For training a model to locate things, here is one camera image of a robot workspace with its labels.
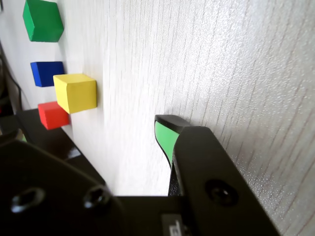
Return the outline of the black wide gripper finger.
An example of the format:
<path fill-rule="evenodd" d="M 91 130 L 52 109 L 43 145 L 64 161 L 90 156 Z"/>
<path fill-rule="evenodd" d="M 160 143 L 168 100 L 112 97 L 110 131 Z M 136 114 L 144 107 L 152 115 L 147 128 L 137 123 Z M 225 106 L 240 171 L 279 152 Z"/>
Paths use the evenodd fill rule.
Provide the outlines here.
<path fill-rule="evenodd" d="M 16 133 L 0 137 L 3 236 L 126 236 L 118 201 L 106 186 Z"/>

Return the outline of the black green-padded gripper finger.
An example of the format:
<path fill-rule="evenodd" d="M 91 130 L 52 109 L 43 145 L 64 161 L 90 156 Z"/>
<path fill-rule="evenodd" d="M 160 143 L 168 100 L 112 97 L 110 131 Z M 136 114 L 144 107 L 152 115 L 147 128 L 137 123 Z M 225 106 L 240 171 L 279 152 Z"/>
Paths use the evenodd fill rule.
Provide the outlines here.
<path fill-rule="evenodd" d="M 276 236 L 278 230 L 210 128 L 155 116 L 155 138 L 199 236 Z"/>

